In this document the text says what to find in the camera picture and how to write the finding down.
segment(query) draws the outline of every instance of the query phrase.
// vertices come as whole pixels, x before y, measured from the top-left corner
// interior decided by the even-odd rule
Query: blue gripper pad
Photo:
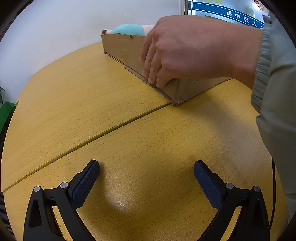
[[[194,164],[193,171],[211,206],[220,210],[223,205],[223,194],[210,176],[213,173],[210,170],[207,171],[200,161]]]
[[[73,208],[82,207],[89,192],[91,191],[96,179],[100,173],[100,165],[97,161],[94,161],[87,170],[83,170],[84,175],[72,191],[72,203]]]

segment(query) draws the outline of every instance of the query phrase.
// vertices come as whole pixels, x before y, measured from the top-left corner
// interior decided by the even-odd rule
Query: blue stripe sign
[[[191,2],[189,2],[188,9],[189,10],[191,9]],[[264,23],[257,20],[256,18],[253,18],[240,11],[237,11],[228,7],[220,6],[220,5],[215,5],[211,3],[193,2],[192,10],[217,14],[219,16],[226,17],[226,18],[235,20],[239,23],[242,23],[244,25],[248,25],[255,28],[263,28],[264,26]]]

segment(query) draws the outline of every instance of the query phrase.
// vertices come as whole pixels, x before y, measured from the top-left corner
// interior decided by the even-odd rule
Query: brown cardboard
[[[173,105],[178,105],[201,92],[230,79],[225,77],[210,80],[172,79],[164,88],[160,89],[149,84],[147,79],[141,75],[143,63],[139,61],[139,56],[144,36],[102,34],[101,37],[105,54],[108,54],[123,63],[127,70],[161,93]]]

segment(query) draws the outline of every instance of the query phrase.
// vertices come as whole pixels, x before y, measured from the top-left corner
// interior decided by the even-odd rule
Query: sleeve
[[[288,205],[296,211],[296,48],[271,15],[264,24],[251,97],[262,140],[274,159]]]

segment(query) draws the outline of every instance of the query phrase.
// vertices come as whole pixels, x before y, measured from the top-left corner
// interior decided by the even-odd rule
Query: human hand
[[[262,30],[195,15],[167,16],[145,37],[139,60],[150,84],[233,77],[252,88]]]

